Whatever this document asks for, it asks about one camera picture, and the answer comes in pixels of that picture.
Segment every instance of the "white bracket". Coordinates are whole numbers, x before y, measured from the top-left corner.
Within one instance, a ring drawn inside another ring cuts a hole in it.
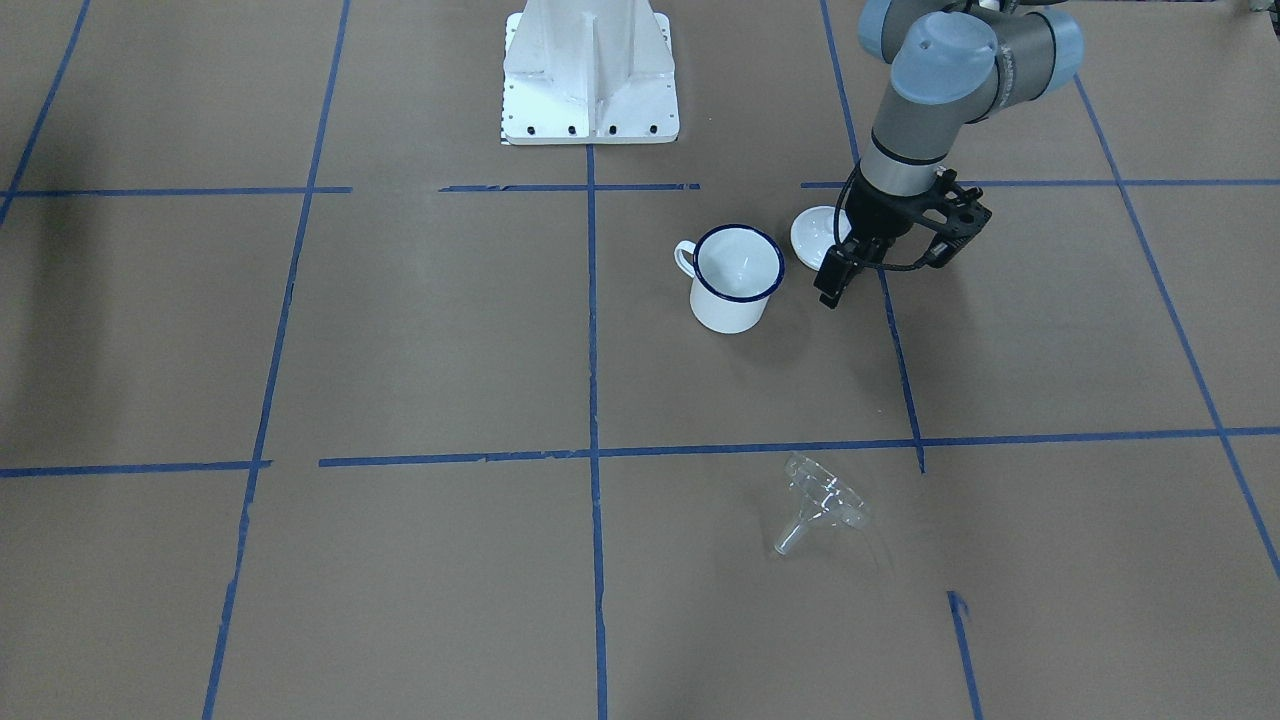
[[[671,20],[649,0],[529,0],[507,18],[502,140],[671,142],[680,135]]]

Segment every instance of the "mug rim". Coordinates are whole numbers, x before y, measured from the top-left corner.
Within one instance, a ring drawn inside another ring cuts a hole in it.
[[[753,295],[750,297],[739,297],[736,295],[726,295],[726,293],[716,290],[714,287],[712,287],[712,283],[707,282],[707,278],[703,277],[703,269],[698,264],[698,254],[701,252],[701,250],[703,250],[703,242],[705,242],[707,238],[709,238],[710,236],[713,236],[713,234],[716,234],[716,233],[718,233],[721,231],[727,231],[727,229],[751,231],[755,234],[763,237],[764,242],[768,242],[769,246],[773,247],[774,255],[778,256],[778,277],[773,279],[773,284],[771,284],[764,292]],[[787,264],[782,259],[782,249],[778,247],[778,243],[774,242],[773,238],[769,237],[769,234],[765,233],[764,231],[762,231],[760,228],[753,228],[751,225],[746,225],[746,224],[742,224],[742,223],[728,223],[728,224],[718,225],[718,227],[714,227],[714,228],[707,231],[705,233],[703,233],[703,237],[698,238],[698,243],[694,246],[694,263],[692,263],[692,265],[694,265],[694,274],[698,275],[698,282],[703,283],[703,287],[705,287],[708,292],[710,292],[716,297],[719,297],[721,300],[728,300],[730,302],[744,302],[744,304],[746,304],[746,302],[755,302],[756,300],[764,300],[765,297],[773,295],[773,291],[778,290],[778,286],[782,284],[782,277],[787,272]]]

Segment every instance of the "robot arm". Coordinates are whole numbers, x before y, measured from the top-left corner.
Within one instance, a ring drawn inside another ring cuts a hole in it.
[[[828,307],[864,268],[943,266],[991,218],[978,202],[982,191],[961,188],[956,173],[940,174],[938,165],[961,126],[1066,85],[1084,56],[1080,28],[1066,13],[1007,10],[942,0],[870,0],[863,10],[859,40],[869,54],[892,64],[891,82],[872,127],[872,146],[837,202],[852,233],[836,237],[814,281]],[[945,222],[927,217],[929,210]],[[913,265],[882,264],[915,224],[936,233],[920,259]]]

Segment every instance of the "white bowl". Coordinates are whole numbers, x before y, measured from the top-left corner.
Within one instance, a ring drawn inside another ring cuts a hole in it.
[[[836,238],[831,233],[835,213],[835,205],[819,205],[800,213],[791,223],[791,249],[796,251],[796,258],[810,269],[820,268],[822,259],[827,256],[827,249],[836,243]],[[840,238],[849,237],[852,229],[852,224],[841,210]]]

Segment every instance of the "black object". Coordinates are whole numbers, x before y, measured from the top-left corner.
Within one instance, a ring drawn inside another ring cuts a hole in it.
[[[863,177],[860,167],[855,167],[837,202],[837,208],[844,206],[854,232],[847,240],[837,236],[836,245],[827,249],[818,277],[813,281],[813,286],[822,291],[819,300],[835,309],[849,282],[864,268],[910,272],[925,265],[946,265],[991,219],[991,210],[978,202],[980,197],[982,188],[956,184],[955,170],[940,173],[933,186],[919,195],[899,197],[873,187]],[[927,217],[928,210],[940,213],[945,222]],[[934,233],[924,254],[910,265],[884,264],[884,255],[893,242],[918,224]],[[840,227],[838,218],[833,227]]]

